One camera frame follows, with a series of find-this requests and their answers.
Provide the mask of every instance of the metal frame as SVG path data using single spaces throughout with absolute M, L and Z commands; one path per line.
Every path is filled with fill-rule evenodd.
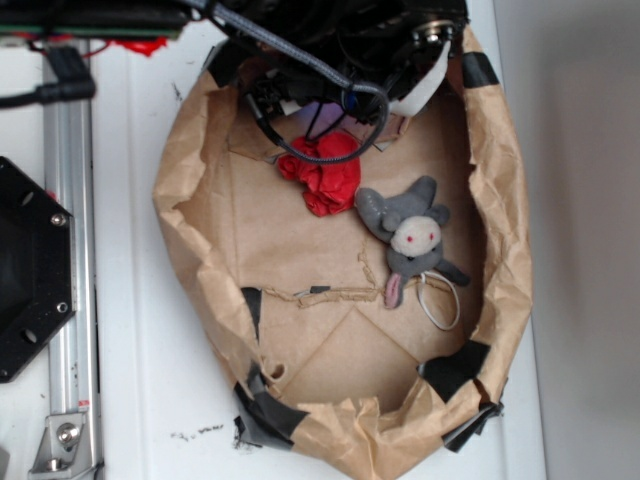
M 87 42 L 79 42 L 81 52 Z M 54 76 L 47 62 L 45 82 Z M 49 344 L 51 416 L 29 480 L 70 479 L 102 465 L 95 297 L 91 104 L 44 109 L 45 184 L 74 216 L 76 314 Z

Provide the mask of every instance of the red crumpled object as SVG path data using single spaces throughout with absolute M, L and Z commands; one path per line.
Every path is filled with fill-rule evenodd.
M 302 153 L 320 158 L 342 157 L 355 151 L 358 142 L 351 136 L 333 132 L 317 142 L 300 137 L 291 145 Z M 333 165 L 316 165 L 291 154 L 278 159 L 278 169 L 287 180 L 307 185 L 302 194 L 307 208 L 319 217 L 335 215 L 353 207 L 360 185 L 360 158 Z
M 158 37 L 155 40 L 113 40 L 112 43 L 150 57 L 156 50 L 167 46 L 167 39 Z

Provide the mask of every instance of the white cable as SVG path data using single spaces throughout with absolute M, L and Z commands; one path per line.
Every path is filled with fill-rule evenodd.
M 443 325 L 442 323 L 440 323 L 438 320 L 436 320 L 436 318 L 433 316 L 433 314 L 429 311 L 429 308 L 427 307 L 427 305 L 424 303 L 424 285 L 427 284 L 427 277 L 431 277 L 431 278 L 435 278 L 436 280 L 440 280 L 444 283 L 446 283 L 449 288 L 451 289 L 451 292 L 453 293 L 453 298 L 456 301 L 456 317 L 453 320 L 453 322 L 450 325 Z M 444 331 L 444 332 L 449 332 L 451 330 L 453 330 L 456 325 L 458 325 L 458 322 L 460 321 L 460 299 L 458 298 L 458 292 L 456 292 L 456 287 L 453 285 L 453 283 L 451 283 L 449 280 L 447 280 L 446 278 L 444 278 L 442 275 L 439 275 L 437 273 L 434 272 L 424 272 L 420 274 L 420 279 L 422 280 L 420 283 L 418 283 L 418 300 L 420 301 L 420 306 L 422 307 L 422 309 L 424 310 L 424 313 L 427 314 L 427 317 L 429 317 L 429 319 L 433 322 L 433 324 L 438 327 L 440 330 Z
M 415 117 L 424 108 L 427 102 L 436 93 L 449 68 L 449 52 L 451 51 L 451 40 L 442 47 L 442 52 L 436 64 L 429 70 L 422 80 L 404 97 L 402 100 L 391 102 L 391 113 L 401 117 Z

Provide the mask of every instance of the red cloth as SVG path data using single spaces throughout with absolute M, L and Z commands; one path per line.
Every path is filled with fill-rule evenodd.
M 342 157 L 355 151 L 358 142 L 351 136 L 333 132 L 317 142 L 304 137 L 291 145 L 313 157 Z M 316 165 L 285 154 L 278 159 L 278 169 L 287 180 L 298 180 L 307 185 L 302 194 L 307 208 L 319 217 L 335 215 L 353 207 L 355 193 L 360 185 L 360 159 L 334 165 Z

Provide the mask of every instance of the gray stuffed toy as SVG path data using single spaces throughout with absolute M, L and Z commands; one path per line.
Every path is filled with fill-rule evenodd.
M 402 291 L 409 279 L 437 269 L 450 281 L 466 286 L 470 278 L 444 259 L 440 226 L 449 220 L 449 209 L 433 205 L 436 181 L 419 178 L 407 192 L 383 198 L 375 190 L 361 188 L 356 193 L 360 218 L 376 237 L 389 244 L 387 262 L 391 277 L 385 289 L 385 306 L 402 303 Z

